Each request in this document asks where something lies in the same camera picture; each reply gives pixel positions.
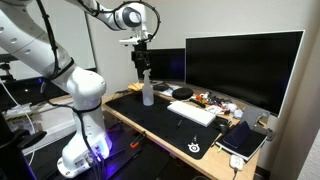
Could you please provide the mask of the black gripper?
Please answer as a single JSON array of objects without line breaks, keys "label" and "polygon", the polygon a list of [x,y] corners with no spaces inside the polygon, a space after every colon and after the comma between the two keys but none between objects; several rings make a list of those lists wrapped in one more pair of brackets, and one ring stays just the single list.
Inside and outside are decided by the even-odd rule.
[{"label": "black gripper", "polygon": [[131,59],[136,69],[145,70],[149,67],[147,44],[145,42],[134,46],[134,50],[131,52]]}]

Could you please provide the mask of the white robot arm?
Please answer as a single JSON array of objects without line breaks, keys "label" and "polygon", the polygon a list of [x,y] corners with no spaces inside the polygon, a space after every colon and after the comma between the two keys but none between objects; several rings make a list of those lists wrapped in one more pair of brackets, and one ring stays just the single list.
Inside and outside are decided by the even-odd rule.
[{"label": "white robot arm", "polygon": [[[99,74],[79,67],[54,39],[50,27],[41,28],[27,12],[32,0],[0,0],[0,46],[73,98],[71,107],[76,134],[62,150],[59,172],[74,178],[92,168],[98,174],[109,156],[112,142],[105,129],[101,110],[106,82]],[[107,9],[96,0],[67,0],[114,31],[132,29],[134,36],[125,45],[139,45],[153,38],[146,28],[143,1],[127,1]]]}]

